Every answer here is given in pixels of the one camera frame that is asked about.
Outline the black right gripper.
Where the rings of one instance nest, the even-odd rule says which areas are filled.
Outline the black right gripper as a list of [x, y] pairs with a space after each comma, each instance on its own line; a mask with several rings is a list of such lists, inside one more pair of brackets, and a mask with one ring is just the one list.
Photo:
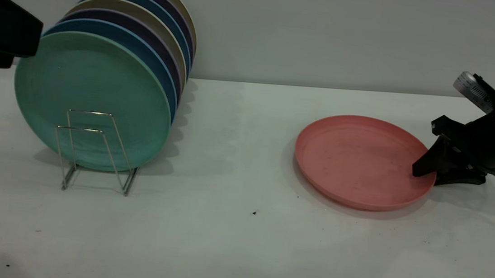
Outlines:
[[486, 174], [495, 176], [495, 116], [461, 124], [443, 115], [432, 121], [438, 139], [411, 166], [412, 175], [435, 173], [435, 186], [482, 185]]

